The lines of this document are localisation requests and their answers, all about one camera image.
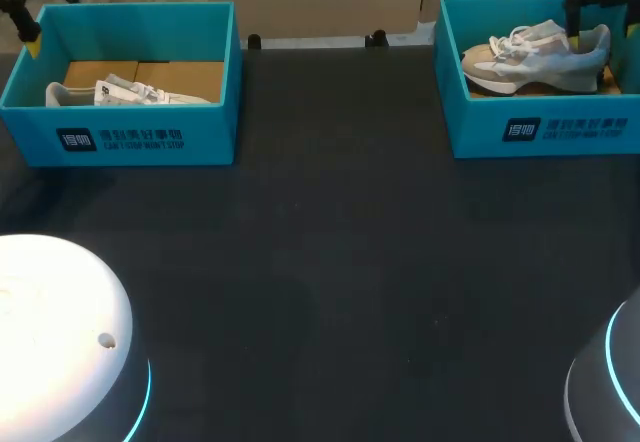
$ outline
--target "shoe heel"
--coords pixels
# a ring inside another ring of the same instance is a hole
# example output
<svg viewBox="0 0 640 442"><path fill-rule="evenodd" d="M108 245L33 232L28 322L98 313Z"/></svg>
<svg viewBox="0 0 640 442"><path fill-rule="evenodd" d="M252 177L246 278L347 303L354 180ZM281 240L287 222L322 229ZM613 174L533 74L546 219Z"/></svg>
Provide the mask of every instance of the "shoe heel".
<svg viewBox="0 0 640 442"><path fill-rule="evenodd" d="M554 75L545 82L567 92L590 94L598 91L597 74Z"/></svg>

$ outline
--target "sneaker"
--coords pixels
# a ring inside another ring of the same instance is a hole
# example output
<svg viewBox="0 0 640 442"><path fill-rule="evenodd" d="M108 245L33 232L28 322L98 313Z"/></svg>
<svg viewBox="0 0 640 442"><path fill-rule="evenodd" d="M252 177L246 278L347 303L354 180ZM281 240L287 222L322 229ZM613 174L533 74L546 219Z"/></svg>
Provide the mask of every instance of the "sneaker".
<svg viewBox="0 0 640 442"><path fill-rule="evenodd" d="M564 29L553 20L516 27L509 37L491 37L488 44L463 54L464 75L498 94L513 94L531 82L569 92L598 90L598 73L609 59L611 33L606 25L580 32L574 49Z"/></svg>
<svg viewBox="0 0 640 442"><path fill-rule="evenodd" d="M76 105L93 105L96 89L69 89L58 82L52 82L45 90L47 107L72 107Z"/></svg>
<svg viewBox="0 0 640 442"><path fill-rule="evenodd" d="M78 105L158 105L158 104L209 104L200 97L174 94L156 90L140 82L129 82L116 75L99 80L96 86L72 89L52 82L45 91L47 107L72 107Z"/></svg>
<svg viewBox="0 0 640 442"><path fill-rule="evenodd" d="M140 82L129 82L117 75L109 75L107 80L96 83L95 105L124 105L124 104L209 104L200 97L174 94L164 90L154 89L150 85Z"/></svg>

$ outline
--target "blue box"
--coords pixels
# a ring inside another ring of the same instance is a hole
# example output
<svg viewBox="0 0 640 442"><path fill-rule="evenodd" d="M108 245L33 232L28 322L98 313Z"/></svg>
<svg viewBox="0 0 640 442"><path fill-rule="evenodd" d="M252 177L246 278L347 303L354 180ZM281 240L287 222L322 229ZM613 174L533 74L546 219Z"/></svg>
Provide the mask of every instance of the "blue box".
<svg viewBox="0 0 640 442"><path fill-rule="evenodd" d="M640 153L640 31L624 37L625 6L581 13L583 30L611 30L610 68L621 95L471 98L460 54L517 26L553 19L564 27L562 2L441 0L434 64L455 157ZM525 127L527 137L508 135Z"/></svg>
<svg viewBox="0 0 640 442"><path fill-rule="evenodd" d="M23 48L0 99L0 117L30 166L233 162L242 51L232 3L49 5L37 20L40 54L32 59ZM62 83L70 62L82 60L224 61L220 102L45 107L47 85ZM114 131L151 137L106 140ZM63 143L69 136L82 150Z"/></svg>

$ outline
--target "dark tabletop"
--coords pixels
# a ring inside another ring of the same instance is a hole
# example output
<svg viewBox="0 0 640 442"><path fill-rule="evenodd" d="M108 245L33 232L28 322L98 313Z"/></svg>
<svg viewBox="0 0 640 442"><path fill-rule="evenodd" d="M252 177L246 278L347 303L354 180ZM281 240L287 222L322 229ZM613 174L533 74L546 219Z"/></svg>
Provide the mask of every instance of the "dark tabletop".
<svg viewBox="0 0 640 442"><path fill-rule="evenodd" d="M118 274L161 442L569 440L569 365L637 284L638 159L454 160L432 72L245 53L231 167L30 170L1 133L0 233Z"/></svg>

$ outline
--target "cardboard insert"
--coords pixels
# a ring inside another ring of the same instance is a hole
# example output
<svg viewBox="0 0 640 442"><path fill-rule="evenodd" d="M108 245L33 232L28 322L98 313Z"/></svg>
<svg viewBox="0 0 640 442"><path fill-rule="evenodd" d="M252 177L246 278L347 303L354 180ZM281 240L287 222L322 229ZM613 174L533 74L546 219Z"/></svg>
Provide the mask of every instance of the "cardboard insert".
<svg viewBox="0 0 640 442"><path fill-rule="evenodd" d="M504 97L504 95L493 94L483 87L474 84L473 82L469 82L467 80L467 86L469 87L469 93L471 97L474 99L482 99L485 97ZM620 95L622 92L620 91L620 87L616 83L613 74L611 73L611 69L607 65L604 68L604 80L598 84L598 92L593 95ZM531 83L527 84L524 87L521 87L513 96L511 97L550 97L554 95L584 95L584 94L575 94L573 92L565 92L555 87L551 87L547 84L540 83Z"/></svg>
<svg viewBox="0 0 640 442"><path fill-rule="evenodd" d="M176 94L220 102L224 62L74 61L64 79L66 87L95 87L109 74L142 82Z"/></svg>

